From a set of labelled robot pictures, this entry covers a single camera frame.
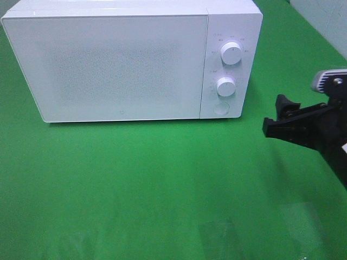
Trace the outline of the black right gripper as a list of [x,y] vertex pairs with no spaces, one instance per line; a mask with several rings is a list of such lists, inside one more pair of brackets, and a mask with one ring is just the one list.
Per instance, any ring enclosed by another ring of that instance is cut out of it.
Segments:
[[[275,108],[281,120],[264,118],[265,137],[317,150],[346,187],[346,108],[327,103],[301,108],[283,94],[277,96]],[[299,116],[310,112],[314,115]]]

